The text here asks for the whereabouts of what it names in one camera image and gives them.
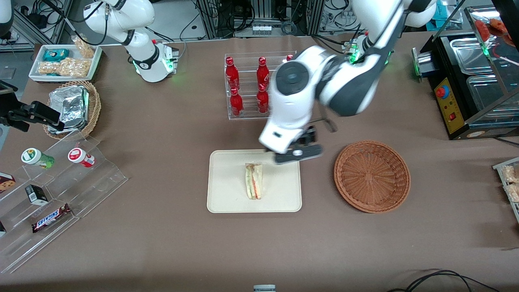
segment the woven basket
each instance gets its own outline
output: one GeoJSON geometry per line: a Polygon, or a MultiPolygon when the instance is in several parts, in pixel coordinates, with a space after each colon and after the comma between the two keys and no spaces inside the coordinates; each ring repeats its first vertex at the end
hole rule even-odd
{"type": "MultiPolygon", "coordinates": [[[[83,136],[88,136],[93,130],[99,118],[99,112],[101,111],[101,99],[99,98],[99,93],[95,89],[95,87],[88,81],[71,81],[61,85],[59,88],[72,86],[72,85],[83,85],[88,91],[88,125],[81,130],[81,134],[83,136]]],[[[63,133],[59,135],[53,135],[49,132],[49,129],[46,125],[43,126],[43,130],[47,133],[48,136],[53,137],[54,139],[63,139],[69,133],[63,133]]]]}
{"type": "Polygon", "coordinates": [[[334,179],[343,198],[368,213],[396,209],[411,186],[409,169],[400,155],[385,144],[368,140],[350,144],[339,153],[334,179]]]}

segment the red switch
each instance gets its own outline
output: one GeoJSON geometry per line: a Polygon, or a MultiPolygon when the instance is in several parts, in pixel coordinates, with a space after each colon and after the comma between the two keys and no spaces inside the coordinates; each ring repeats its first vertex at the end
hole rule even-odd
{"type": "Polygon", "coordinates": [[[445,95],[445,88],[440,87],[436,90],[436,96],[442,98],[445,95]]]}

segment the beige tray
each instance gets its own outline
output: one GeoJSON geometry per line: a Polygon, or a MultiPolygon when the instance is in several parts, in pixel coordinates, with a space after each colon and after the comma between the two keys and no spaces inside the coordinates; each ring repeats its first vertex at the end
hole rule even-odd
{"type": "Polygon", "coordinates": [[[297,212],[302,205],[299,162],[277,165],[274,154],[264,150],[217,150],[211,154],[207,190],[210,212],[297,212]],[[261,200],[247,197],[245,163],[263,164],[261,200]]]}

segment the red soda bottle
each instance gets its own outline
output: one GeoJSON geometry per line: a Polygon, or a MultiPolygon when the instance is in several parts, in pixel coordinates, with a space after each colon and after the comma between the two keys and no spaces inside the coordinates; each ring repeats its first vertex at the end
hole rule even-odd
{"type": "Polygon", "coordinates": [[[267,86],[265,84],[258,84],[258,94],[256,99],[258,100],[258,112],[260,114],[266,114],[268,112],[268,93],[267,86]]]}
{"type": "Polygon", "coordinates": [[[243,100],[238,94],[238,89],[236,87],[230,89],[230,106],[233,110],[233,116],[243,116],[243,100]]]}
{"type": "Polygon", "coordinates": [[[268,68],[267,68],[267,59],[265,57],[259,58],[259,67],[256,71],[256,76],[258,78],[258,84],[265,84],[266,87],[268,87],[268,82],[270,76],[268,75],[268,68]]]}
{"type": "Polygon", "coordinates": [[[227,64],[225,67],[225,77],[227,78],[227,82],[229,82],[229,87],[240,89],[240,76],[238,75],[238,68],[234,65],[233,58],[225,58],[225,63],[227,64]]]}

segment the brown paper tablecloth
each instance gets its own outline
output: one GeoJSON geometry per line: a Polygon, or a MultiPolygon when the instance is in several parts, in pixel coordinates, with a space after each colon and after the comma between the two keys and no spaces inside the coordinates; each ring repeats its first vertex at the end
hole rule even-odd
{"type": "MultiPolygon", "coordinates": [[[[411,48],[429,35],[398,41],[364,113],[332,115],[335,134],[317,125],[324,155],[301,162],[303,207],[292,214],[208,212],[209,155],[262,148],[265,121],[227,119],[224,54],[301,50],[314,40],[189,43],[181,73],[156,84],[135,73],[123,47],[104,47],[92,136],[130,180],[15,273],[0,275],[0,290],[251,291],[273,283],[279,292],[387,291],[446,268],[518,291],[517,222],[491,166],[519,152],[495,139],[447,140],[428,83],[413,79],[411,48]],[[360,212],[335,188],[336,155],[363,139],[390,145],[409,166],[411,192],[393,212],[360,212]]],[[[29,81],[23,101],[46,101],[56,87],[29,81]]],[[[21,166],[23,149],[54,142],[40,125],[12,129],[2,171],[21,166]]],[[[460,280],[428,281],[423,291],[466,291],[460,280]]]]}

